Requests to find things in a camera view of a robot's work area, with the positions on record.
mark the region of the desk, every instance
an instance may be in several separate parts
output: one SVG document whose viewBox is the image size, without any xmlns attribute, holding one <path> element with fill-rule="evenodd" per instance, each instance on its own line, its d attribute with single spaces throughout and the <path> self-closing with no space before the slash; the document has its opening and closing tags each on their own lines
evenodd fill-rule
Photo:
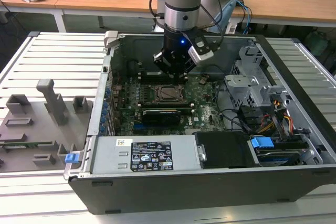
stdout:
<svg viewBox="0 0 336 224">
<path fill-rule="evenodd" d="M 2 1 L 13 12 L 53 14 L 60 32 L 66 32 L 63 21 L 65 14 L 152 17 L 148 10 L 149 0 L 44 0 L 32 3 L 21 0 Z M 253 11 L 254 23 L 336 27 L 336 0 L 245 0 L 245 4 Z M 153 1 L 153 8 L 156 8 L 156 1 Z M 6 9 L 0 5 L 0 11 Z M 237 7 L 230 25 L 235 27 L 242 16 L 242 9 Z"/>
<path fill-rule="evenodd" d="M 151 18 L 149 0 L 44 0 L 27 3 L 2 0 L 12 12 L 45 13 L 55 18 L 59 32 L 66 32 L 63 15 L 92 15 Z M 6 8 L 0 4 L 0 12 Z"/>
<path fill-rule="evenodd" d="M 336 0 L 244 0 L 253 12 L 253 23 L 336 27 Z M 243 11 L 236 7 L 230 23 L 236 25 Z"/>
</svg>

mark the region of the floor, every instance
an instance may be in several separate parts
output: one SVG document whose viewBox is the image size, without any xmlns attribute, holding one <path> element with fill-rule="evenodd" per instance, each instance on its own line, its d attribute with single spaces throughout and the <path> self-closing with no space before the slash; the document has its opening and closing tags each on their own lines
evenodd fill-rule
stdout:
<svg viewBox="0 0 336 224">
<path fill-rule="evenodd" d="M 54 17 L 49 14 L 6 13 L 6 16 L 8 23 L 0 24 L 0 69 L 6 66 L 30 31 L 58 31 Z M 152 19 L 147 18 L 104 17 L 103 21 L 106 27 L 99 28 L 98 18 L 95 16 L 65 16 L 66 27 L 70 33 L 104 33 L 107 30 L 148 33 L 154 24 Z M 312 27 L 290 26 L 279 35 L 280 28 L 281 26 L 268 25 L 265 29 L 265 26 L 257 25 L 253 33 L 265 37 L 298 38 L 304 43 L 308 33 L 313 30 Z M 317 58 L 329 70 L 336 62 L 336 29 L 319 28 L 318 31 L 325 33 L 328 47 Z"/>
</svg>

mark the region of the blue clip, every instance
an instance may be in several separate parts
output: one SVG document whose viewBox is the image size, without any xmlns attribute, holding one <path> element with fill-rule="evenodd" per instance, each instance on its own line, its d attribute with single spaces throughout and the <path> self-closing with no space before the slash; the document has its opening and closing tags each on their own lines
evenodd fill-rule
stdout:
<svg viewBox="0 0 336 224">
<path fill-rule="evenodd" d="M 273 148 L 274 144 L 270 137 L 256 136 L 251 139 L 253 148 Z"/>
<path fill-rule="evenodd" d="M 79 163 L 79 153 L 68 153 L 65 156 L 65 163 L 66 164 L 78 164 Z"/>
</svg>

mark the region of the power supply label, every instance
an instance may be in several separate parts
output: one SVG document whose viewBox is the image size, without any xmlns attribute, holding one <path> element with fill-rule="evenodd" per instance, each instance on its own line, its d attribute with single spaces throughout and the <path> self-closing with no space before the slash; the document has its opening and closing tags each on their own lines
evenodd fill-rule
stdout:
<svg viewBox="0 0 336 224">
<path fill-rule="evenodd" d="M 170 142 L 132 143 L 131 170 L 133 172 L 173 170 Z"/>
</svg>

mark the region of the red wire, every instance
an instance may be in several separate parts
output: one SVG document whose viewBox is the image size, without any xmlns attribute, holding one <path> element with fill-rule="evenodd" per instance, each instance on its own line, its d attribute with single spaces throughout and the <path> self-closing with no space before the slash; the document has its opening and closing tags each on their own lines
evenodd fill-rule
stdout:
<svg viewBox="0 0 336 224">
<path fill-rule="evenodd" d="M 269 116 L 269 114 L 266 114 L 266 115 L 264 115 L 264 116 L 262 117 L 262 119 L 261 119 L 261 127 L 262 127 L 263 124 L 264 124 L 264 123 L 263 123 L 264 118 L 267 117 L 267 116 Z"/>
</svg>

